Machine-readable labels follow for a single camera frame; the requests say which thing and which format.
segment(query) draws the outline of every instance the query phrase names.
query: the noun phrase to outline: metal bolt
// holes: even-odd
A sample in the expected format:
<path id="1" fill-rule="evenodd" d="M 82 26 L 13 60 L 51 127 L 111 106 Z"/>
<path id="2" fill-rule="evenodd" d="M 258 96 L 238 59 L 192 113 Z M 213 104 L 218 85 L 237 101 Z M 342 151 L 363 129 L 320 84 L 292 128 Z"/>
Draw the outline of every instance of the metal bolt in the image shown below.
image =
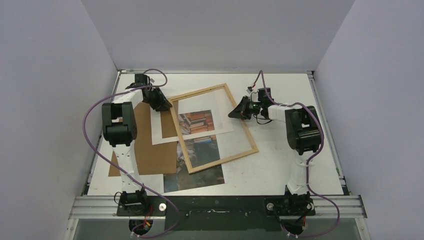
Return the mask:
<path id="1" fill-rule="evenodd" d="M 274 203 L 270 202 L 266 205 L 266 209 L 268 209 L 269 211 L 272 211 L 274 209 Z"/>
<path id="2" fill-rule="evenodd" d="M 163 212 L 167 209 L 167 205 L 165 203 L 159 204 L 159 211 Z"/>

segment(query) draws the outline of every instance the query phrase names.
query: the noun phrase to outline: white backdrop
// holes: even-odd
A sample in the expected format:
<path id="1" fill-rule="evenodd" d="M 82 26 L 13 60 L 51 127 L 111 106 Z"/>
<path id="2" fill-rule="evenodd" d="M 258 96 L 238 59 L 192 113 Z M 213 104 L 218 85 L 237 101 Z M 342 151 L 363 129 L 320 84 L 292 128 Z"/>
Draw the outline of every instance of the white backdrop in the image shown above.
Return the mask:
<path id="1" fill-rule="evenodd" d="M 79 0 L 0 1 L 1 239 L 63 238 L 116 75 Z"/>
<path id="2" fill-rule="evenodd" d="M 81 0 L 119 69 L 315 70 L 354 0 Z"/>
<path id="3" fill-rule="evenodd" d="M 373 240 L 423 239 L 424 1 L 356 0 L 316 86 Z"/>

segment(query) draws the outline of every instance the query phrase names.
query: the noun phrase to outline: metal frame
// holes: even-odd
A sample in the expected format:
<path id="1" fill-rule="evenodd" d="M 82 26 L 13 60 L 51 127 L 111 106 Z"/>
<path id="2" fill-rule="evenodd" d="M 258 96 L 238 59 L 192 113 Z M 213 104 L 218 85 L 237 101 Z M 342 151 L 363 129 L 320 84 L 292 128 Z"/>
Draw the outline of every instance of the metal frame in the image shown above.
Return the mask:
<path id="1" fill-rule="evenodd" d="M 307 77 L 309 78 L 310 88 L 312 90 L 313 97 L 315 98 L 316 107 L 318 108 L 319 116 L 321 118 L 321 123 L 324 126 L 325 135 L 328 139 L 328 143 L 329 143 L 329 147 L 330 147 L 330 150 L 331 150 L 332 157 L 334 159 L 334 163 L 337 166 L 338 175 L 344 179 L 345 175 L 343 174 L 342 166 L 341 166 L 340 161 L 339 161 L 339 156 L 337 155 L 337 151 L 336 151 L 336 147 L 334 145 L 333 137 L 332 137 L 331 132 L 330 132 L 330 127 L 329 127 L 329 124 L 327 122 L 326 115 L 324 114 L 323 106 L 321 105 L 320 97 L 319 97 L 318 92 L 317 92 L 317 87 L 315 86 L 314 75 L 312 74 L 312 72 L 308 72 Z"/>
<path id="2" fill-rule="evenodd" d="M 121 74 L 135 74 L 142 73 L 145 69 L 123 69 L 118 70 L 115 84 L 112 90 L 114 94 L 117 90 Z M 228 68 L 221 70 L 166 70 L 164 71 L 167 74 L 256 74 L 258 71 L 252 69 L 241 69 L 241 68 Z M 322 119 L 321 123 L 324 126 L 326 137 L 328 138 L 329 146 L 334 158 L 334 162 L 338 168 L 340 184 L 346 186 L 346 181 L 344 174 L 341 168 L 339 157 L 335 148 L 335 144 L 330 132 L 330 128 L 327 123 L 323 107 L 318 95 L 318 91 L 315 85 L 315 79 L 312 71 L 294 71 L 294 72 L 281 72 L 278 70 L 266 70 L 267 73 L 272 74 L 287 74 L 287 73 L 302 73 L 307 74 L 309 78 L 310 87 L 312 89 L 313 96 L 315 98 L 317 108 L 319 109 L 319 114 Z M 102 138 L 99 139 L 97 147 L 100 146 Z M 91 171 L 88 177 L 88 184 L 90 184 L 94 167 L 96 165 L 97 155 L 94 155 L 93 162 L 91 166 Z M 360 196 L 327 196 L 339 206 L 340 217 L 341 218 L 354 218 L 356 221 L 357 229 L 360 235 L 361 240 L 370 240 L 370 234 L 368 227 L 365 221 L 367 217 L 365 208 Z M 331 203 L 323 200 L 322 198 L 313 196 L 312 197 L 315 203 L 316 215 L 311 216 L 310 218 L 335 218 L 337 215 L 336 209 L 332 206 Z M 78 196 L 75 198 L 70 216 L 68 225 L 65 231 L 64 239 L 72 240 L 74 234 L 77 230 L 78 220 L 79 219 L 144 219 L 144 216 L 137 217 L 121 217 L 116 216 L 117 205 L 113 200 L 113 196 Z M 164 219 L 164 216 L 161 217 L 149 217 L 148 219 Z M 280 217 L 281 219 L 290 219 L 291 217 Z"/>
<path id="3" fill-rule="evenodd" d="M 327 196 L 333 200 L 340 209 L 341 218 L 357 219 L 366 218 L 361 196 Z M 316 215 L 308 218 L 334 219 L 337 211 L 329 201 L 318 196 L 312 196 Z M 70 212 L 69 219 L 144 219 L 144 216 L 117 216 L 118 205 L 113 196 L 78 196 Z M 281 219 L 298 218 L 298 216 L 280 216 Z M 147 219 L 165 219 L 164 216 L 150 216 Z"/>

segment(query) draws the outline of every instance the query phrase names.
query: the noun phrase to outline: cable connector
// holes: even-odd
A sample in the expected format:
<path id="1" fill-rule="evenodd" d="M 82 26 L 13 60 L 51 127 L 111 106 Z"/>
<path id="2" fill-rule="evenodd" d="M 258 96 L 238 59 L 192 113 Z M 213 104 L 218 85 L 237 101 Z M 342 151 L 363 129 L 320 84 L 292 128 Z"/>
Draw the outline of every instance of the cable connector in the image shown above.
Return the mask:
<path id="1" fill-rule="evenodd" d="M 247 94 L 252 94 L 252 92 L 253 92 L 253 87 L 252 86 L 248 86 L 247 87 L 247 89 L 246 89 L 246 92 L 247 92 Z"/>

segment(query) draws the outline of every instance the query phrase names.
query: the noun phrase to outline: wire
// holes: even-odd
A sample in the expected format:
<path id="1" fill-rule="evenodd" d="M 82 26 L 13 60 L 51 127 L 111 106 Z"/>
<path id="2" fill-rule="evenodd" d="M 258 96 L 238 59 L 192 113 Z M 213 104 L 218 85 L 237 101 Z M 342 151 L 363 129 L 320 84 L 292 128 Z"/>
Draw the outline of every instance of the wire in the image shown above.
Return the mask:
<path id="1" fill-rule="evenodd" d="M 116 193 L 115 193 L 115 195 L 113 195 L 113 201 L 116 203 L 116 204 L 118 204 L 119 205 L 119 202 L 117 202 L 117 194 L 121 194 L 122 195 L 122 192 L 120 192 L 120 191 L 117 191 Z"/>
<path id="2" fill-rule="evenodd" d="M 315 234 L 308 234 L 308 235 L 299 235 L 298 237 L 302 237 L 302 238 L 310 238 L 310 237 L 319 237 L 319 236 L 322 236 L 322 235 L 325 235 L 325 234 L 327 234 L 327 233 L 329 233 L 329 232 L 331 232 L 332 230 L 334 230 L 336 227 L 337 227 L 337 225 L 339 224 L 339 222 L 340 222 L 340 209 L 339 209 L 339 206 L 337 206 L 337 204 L 333 201 L 333 200 L 331 200 L 331 199 L 329 199 L 328 197 L 326 197 L 326 196 L 323 196 L 323 195 L 320 195 L 320 194 L 318 194 L 318 193 L 316 193 L 314 190 L 312 190 L 312 188 L 310 187 L 310 185 L 309 185 L 309 162 L 313 159 L 313 158 L 315 158 L 322 150 L 323 150 L 323 147 L 324 147 L 324 132 L 323 132 L 323 128 L 321 127 L 321 125 L 320 125 L 320 122 L 318 121 L 318 119 L 315 117 L 315 115 L 311 112 L 311 110 L 309 110 L 309 108 L 308 107 L 306 107 L 303 103 L 301 103 L 301 102 L 295 102 L 295 103 L 293 103 L 293 104 L 281 104 L 281 103 L 277 103 L 277 102 L 275 102 L 272 98 L 271 98 L 271 96 L 270 96 L 270 94 L 268 93 L 268 90 L 267 90 L 267 87 L 266 87 L 266 85 L 265 85 L 265 79 L 264 79 L 264 72 L 262 71 L 262 70 L 260 70 L 259 71 L 259 74 L 257 75 L 257 77 L 256 77 L 256 80 L 254 81 L 255 83 L 258 81 L 258 79 L 259 79 L 259 77 L 262 77 L 262 83 L 263 83 L 263 88 L 265 89 L 265 94 L 266 94 L 266 96 L 268 97 L 268 99 L 273 103 L 273 104 L 275 104 L 275 105 L 281 105 L 281 106 L 285 106 L 285 107 L 289 107 L 289 108 L 291 108 L 291 107 L 293 107 L 293 106 L 296 106 L 296 105 L 299 105 L 299 106 L 301 106 L 303 109 L 305 109 L 306 110 L 306 112 L 309 114 L 309 116 L 312 118 L 312 120 L 315 122 L 315 124 L 316 124 L 316 126 L 318 127 L 318 131 L 319 131 L 319 135 L 320 135 L 320 137 L 321 137 L 321 144 L 320 144 L 320 146 L 319 146 L 319 149 L 314 153 L 314 154 L 312 154 L 307 160 L 306 160 L 306 186 L 307 186 L 307 189 L 312 193 L 312 194 L 314 194 L 315 196 L 318 196 L 318 197 L 320 197 L 320 198 L 322 198 L 322 199 L 324 199 L 324 200 L 327 200 L 327 201 L 329 201 L 331 204 L 333 204 L 334 205 L 334 207 L 335 207 L 335 209 L 337 210 L 337 219 L 335 220 L 335 223 L 334 223 L 334 225 L 333 226 L 331 226 L 329 229 L 327 229 L 327 230 L 325 230 L 325 231 L 323 231 L 323 232 L 320 232 L 320 233 L 315 233 Z M 282 228 L 286 231 L 286 232 L 288 232 L 287 231 L 287 229 L 283 226 L 283 224 L 281 225 L 282 226 Z"/>
<path id="3" fill-rule="evenodd" d="M 121 172 L 123 172 L 124 174 L 126 174 L 128 177 L 129 177 L 129 179 L 131 179 L 132 181 L 134 181 L 135 183 L 137 183 L 138 185 L 140 185 L 142 188 L 145 188 L 145 189 L 147 189 L 147 190 L 149 190 L 150 192 L 152 192 L 152 193 L 154 193 L 154 194 L 156 194 L 156 195 L 158 195 L 159 197 L 161 197 L 163 200 L 165 200 L 165 201 L 167 201 L 175 210 L 176 210 L 176 212 L 177 212 L 177 214 L 178 214 L 178 217 L 177 217 L 177 221 L 171 226 L 171 227 L 169 227 L 168 229 L 165 229 L 163 232 L 160 232 L 160 233 L 158 233 L 158 234 L 154 234 L 154 235 L 150 235 L 150 236 L 139 236 L 140 238 L 145 238 L 145 239 L 150 239 L 150 238 L 154 238 L 154 237 L 158 237 L 158 236 L 161 236 L 161 235 L 163 235 L 163 234 L 165 234 L 165 233 L 167 233 L 167 232 L 169 232 L 169 231 L 171 231 L 172 229 L 174 229 L 179 223 L 180 223 L 180 211 L 178 210 L 178 207 L 171 201 L 171 200 L 169 200 L 167 197 L 165 197 L 164 195 L 162 195 L 162 194 L 160 194 L 159 192 L 157 192 L 157 191 L 155 191 L 155 190 L 153 190 L 153 189 L 151 189 L 150 187 L 147 187 L 147 186 L 145 186 L 144 184 L 142 184 L 141 182 L 139 182 L 139 181 L 137 181 L 134 177 L 132 177 L 130 174 L 128 174 L 128 172 L 127 171 L 125 171 L 123 168 L 121 168 L 120 166 L 118 166 L 117 164 L 115 164 L 115 163 L 113 163 L 112 161 L 110 161 L 107 157 L 105 157 L 103 154 L 101 154 L 97 149 L 96 149 L 96 147 L 92 144 L 92 142 L 90 141 L 90 139 L 89 139 L 89 136 L 87 135 L 87 129 L 86 129 L 86 122 L 87 122 L 87 117 L 89 116 L 89 114 L 91 113 L 91 111 L 97 106 L 97 105 L 99 105 L 99 104 L 101 104 L 102 102 L 104 102 L 104 101 L 106 101 L 106 100 L 108 100 L 108 99 L 111 99 L 111 98 L 113 98 L 113 97 L 116 97 L 116 96 L 120 96 L 120 95 L 124 95 L 124 94 L 127 94 L 127 93 L 130 93 L 130 92 L 132 92 L 132 91 L 134 91 L 134 90 L 138 90 L 138 89 L 144 89 L 144 88 L 159 88 L 159 87 L 163 87 L 163 86 L 165 86 L 167 83 L 168 83 L 168 78 L 167 78 L 167 76 L 165 75 L 165 73 L 163 72 L 163 71 L 161 71 L 161 70 L 158 70 L 158 69 L 155 69 L 155 68 L 150 68 L 150 69 L 147 69 L 147 70 L 145 70 L 144 72 L 143 72 L 143 74 L 146 74 L 147 72 L 149 72 L 149 71 L 157 71 L 157 72 L 159 72 L 159 73 L 161 73 L 164 77 L 165 77 L 165 83 L 164 84 L 161 84 L 161 85 L 149 85 L 149 86 L 140 86 L 140 87 L 136 87 L 136 88 L 132 88 L 132 89 L 130 89 L 130 90 L 128 90 L 128 91 L 124 91 L 124 92 L 121 92 L 121 93 L 115 93 L 115 94 L 112 94 L 112 95 L 110 95 L 110 96 L 107 96 L 107 97 L 104 97 L 104 98 L 102 98 L 102 99 L 100 99 L 98 102 L 96 102 L 95 104 L 93 104 L 89 109 L 88 109 L 88 111 L 87 111 L 87 113 L 85 114 L 85 116 L 84 116 L 84 119 L 83 119 L 83 121 L 82 121 L 82 132 L 84 133 L 84 138 L 85 138 L 85 140 L 87 141 L 87 143 L 88 143 L 88 145 L 90 146 L 90 148 L 91 149 L 93 149 L 93 151 L 99 156 L 99 157 L 101 157 L 103 160 L 105 160 L 106 162 L 108 162 L 110 165 L 112 165 L 112 166 L 114 166 L 115 168 L 117 168 L 117 169 L 119 169 Z"/>
<path id="4" fill-rule="evenodd" d="M 258 119 L 260 119 L 260 120 L 268 120 L 268 119 L 260 118 L 260 117 L 258 117 L 258 115 L 257 115 L 257 114 L 256 114 L 256 115 L 253 115 L 253 117 L 256 119 L 256 122 L 257 122 L 257 124 L 259 124 L 259 125 L 269 124 L 270 122 L 272 122 L 272 121 L 273 121 L 272 119 L 270 119 L 269 121 L 267 121 L 267 122 L 265 122 L 265 123 L 260 123 L 260 122 L 258 121 Z"/>
<path id="5" fill-rule="evenodd" d="M 149 217 L 153 212 L 153 206 L 150 206 L 150 211 L 148 212 L 147 215 L 144 216 L 144 222 L 143 222 L 143 227 L 146 227 L 146 223 L 147 223 L 147 217 Z"/>

